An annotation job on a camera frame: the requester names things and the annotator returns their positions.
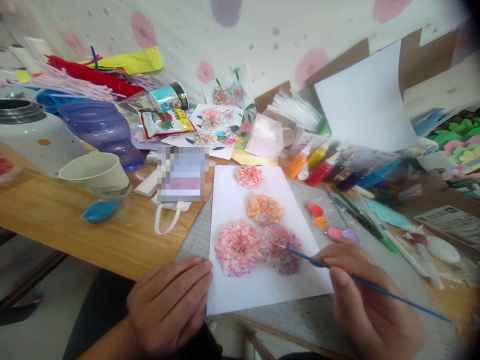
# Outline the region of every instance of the white strap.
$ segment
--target white strap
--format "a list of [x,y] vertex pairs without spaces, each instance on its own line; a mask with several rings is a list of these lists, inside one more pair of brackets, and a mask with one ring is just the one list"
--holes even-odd
[[179,201],[176,203],[176,213],[175,213],[175,216],[173,217],[173,221],[171,222],[170,226],[166,231],[160,232],[160,213],[162,212],[162,207],[164,206],[163,202],[160,203],[160,205],[156,209],[156,215],[155,215],[155,232],[158,235],[165,235],[172,231],[172,229],[174,228],[175,224],[179,219],[180,212],[182,211],[183,205],[184,205],[183,201]]

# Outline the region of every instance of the floor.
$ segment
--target floor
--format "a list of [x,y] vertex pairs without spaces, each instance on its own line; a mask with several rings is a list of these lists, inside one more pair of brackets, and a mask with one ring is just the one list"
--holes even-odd
[[[52,253],[52,249],[23,236],[16,236],[1,247],[0,299],[18,281]],[[27,320],[0,326],[0,359],[61,360],[87,291],[98,268],[69,256],[40,282],[20,303],[42,296],[39,308]],[[227,315],[207,319],[213,336],[225,356],[260,359],[246,341],[242,326]],[[275,358],[307,349],[263,331],[257,337]]]

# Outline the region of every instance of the blue paintbrush handle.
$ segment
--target blue paintbrush handle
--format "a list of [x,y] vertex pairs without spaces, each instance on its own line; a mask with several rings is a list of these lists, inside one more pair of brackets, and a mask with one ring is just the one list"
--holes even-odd
[[[308,260],[308,261],[310,261],[310,262],[312,262],[312,263],[314,263],[314,264],[317,264],[317,265],[319,265],[319,266],[321,266],[321,267],[323,267],[323,268],[330,269],[330,266],[328,266],[326,263],[321,262],[321,261],[318,261],[318,260],[316,260],[316,259],[314,259],[314,258],[312,258],[312,257],[310,257],[310,256],[305,255],[305,254],[302,254],[301,252],[295,251],[295,250],[293,250],[293,249],[291,249],[291,248],[288,248],[288,247],[286,247],[285,250],[287,250],[288,252],[291,252],[292,254],[295,254],[295,255],[297,255],[297,256],[299,256],[299,257],[301,257],[301,258],[304,258],[305,260]],[[427,314],[430,314],[430,315],[432,315],[432,316],[434,316],[434,317],[436,317],[436,318],[438,318],[438,319],[441,319],[441,320],[443,320],[443,321],[445,321],[445,322],[447,322],[447,323],[453,324],[453,321],[452,321],[452,320],[450,320],[448,317],[445,317],[445,316],[439,314],[438,312],[428,310],[426,307],[420,306],[420,305],[418,305],[418,304],[416,304],[416,303],[414,303],[414,302],[412,302],[412,301],[410,301],[410,300],[407,300],[406,298],[403,298],[403,297],[401,297],[401,296],[395,295],[394,293],[391,293],[390,291],[387,291],[387,290],[385,290],[385,289],[382,289],[381,287],[379,287],[379,286],[377,286],[377,285],[374,285],[374,284],[372,284],[371,282],[362,280],[361,278],[358,278],[358,277],[353,276],[353,275],[350,275],[350,276],[351,276],[351,278],[352,278],[355,282],[357,282],[357,283],[359,283],[359,284],[362,284],[362,285],[365,285],[366,287],[369,287],[369,288],[371,288],[371,289],[377,290],[378,292],[380,292],[380,293],[382,293],[382,294],[385,294],[385,295],[388,295],[389,297],[392,297],[392,298],[394,298],[394,299],[400,300],[401,302],[403,302],[403,303],[405,303],[405,304],[408,304],[408,305],[410,305],[410,306],[413,306],[414,308],[417,308],[417,309],[419,309],[419,310],[421,310],[421,311],[423,311],[423,312],[425,312],[425,313],[427,313]]]

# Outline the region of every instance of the polka dot wall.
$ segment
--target polka dot wall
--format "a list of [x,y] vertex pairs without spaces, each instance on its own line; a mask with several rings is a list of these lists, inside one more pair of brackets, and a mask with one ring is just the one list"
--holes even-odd
[[444,0],[16,0],[22,16],[9,27],[34,31],[72,61],[89,47],[104,56],[158,46],[163,83],[180,82],[192,102],[202,84],[246,64],[255,96],[305,80],[368,38],[374,53],[423,28],[421,45],[466,20]]

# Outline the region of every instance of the blue plastic cup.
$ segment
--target blue plastic cup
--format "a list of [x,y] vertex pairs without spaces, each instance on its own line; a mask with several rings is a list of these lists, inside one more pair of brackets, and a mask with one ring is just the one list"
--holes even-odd
[[102,153],[117,155],[126,173],[143,166],[145,159],[132,144],[129,123],[111,102],[70,102],[60,106],[58,112],[79,139]]

